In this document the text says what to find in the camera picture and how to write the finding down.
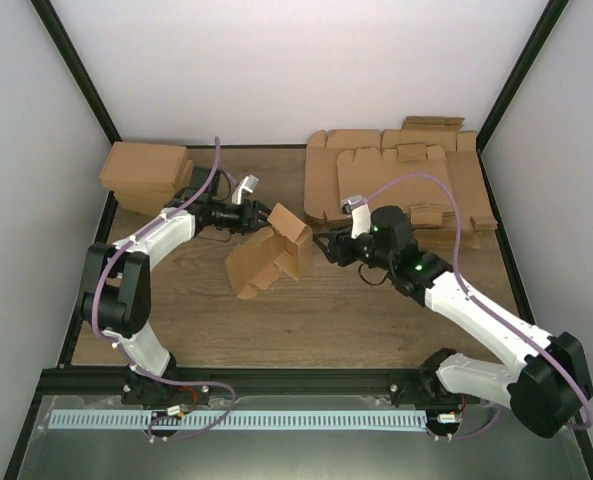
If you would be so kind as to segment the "brown cardboard box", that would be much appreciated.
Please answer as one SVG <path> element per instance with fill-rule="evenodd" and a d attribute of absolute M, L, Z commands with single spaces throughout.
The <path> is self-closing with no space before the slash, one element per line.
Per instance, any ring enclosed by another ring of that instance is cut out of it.
<path fill-rule="evenodd" d="M 268 222 L 235 247 L 225 261 L 230 285 L 241 300 L 267 290 L 281 273 L 298 281 L 310 270 L 312 228 L 280 203 L 272 209 Z"/>

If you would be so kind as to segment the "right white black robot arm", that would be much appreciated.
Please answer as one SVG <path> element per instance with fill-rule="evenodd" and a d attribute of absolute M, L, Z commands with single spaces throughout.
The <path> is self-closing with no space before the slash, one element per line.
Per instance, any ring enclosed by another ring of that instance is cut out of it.
<path fill-rule="evenodd" d="M 423 396 L 441 403 L 452 394 L 509 409 L 529 431 L 553 437 L 592 398 L 581 342 L 527 323 L 478 292 L 455 266 L 419 247 L 397 206 L 351 214 L 352 223 L 318 233 L 315 244 L 341 267 L 358 262 L 384 271 L 395 290 L 450 320 L 484 345 L 496 362 L 442 349 L 421 366 Z"/>

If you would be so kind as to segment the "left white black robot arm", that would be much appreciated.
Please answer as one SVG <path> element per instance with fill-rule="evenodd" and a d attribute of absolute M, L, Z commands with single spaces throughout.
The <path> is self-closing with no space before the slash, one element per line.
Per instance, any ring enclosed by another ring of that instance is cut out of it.
<path fill-rule="evenodd" d="M 266 226 L 270 213 L 263 203 L 248 198 L 259 182 L 256 176 L 247 175 L 238 183 L 229 180 L 233 192 L 222 200 L 215 197 L 222 171 L 200 173 L 145 226 L 111 244 L 89 247 L 75 305 L 76 316 L 121 350 L 132 370 L 148 375 L 145 391 L 160 404 L 179 395 L 181 381 L 168 371 L 173 356 L 149 322 L 151 272 L 206 227 L 245 235 Z"/>

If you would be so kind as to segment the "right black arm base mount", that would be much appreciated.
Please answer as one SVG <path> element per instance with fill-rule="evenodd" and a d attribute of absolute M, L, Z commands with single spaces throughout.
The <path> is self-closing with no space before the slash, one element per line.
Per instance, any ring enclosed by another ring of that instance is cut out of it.
<path fill-rule="evenodd" d="M 481 400 L 472 395 L 449 393 L 434 374 L 420 369 L 393 369 L 387 374 L 390 402 L 393 406 L 413 405 L 417 409 L 456 407 L 465 400 L 477 405 Z"/>

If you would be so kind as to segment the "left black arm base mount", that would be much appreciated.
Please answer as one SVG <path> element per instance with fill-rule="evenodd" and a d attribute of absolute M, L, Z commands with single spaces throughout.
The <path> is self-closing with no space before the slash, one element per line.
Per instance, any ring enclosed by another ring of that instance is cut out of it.
<path fill-rule="evenodd" d="M 206 382 L 213 381 L 210 369 L 177 367 L 164 375 L 165 378 L 183 383 L 197 382 L 197 386 L 169 385 L 135 373 L 128 367 L 123 368 L 121 374 L 124 385 L 128 387 L 128 391 L 122 393 L 124 405 L 162 409 L 181 403 L 206 405 L 217 396 L 231 399 L 230 392 L 224 387 L 208 386 L 207 392 L 202 390 Z"/>

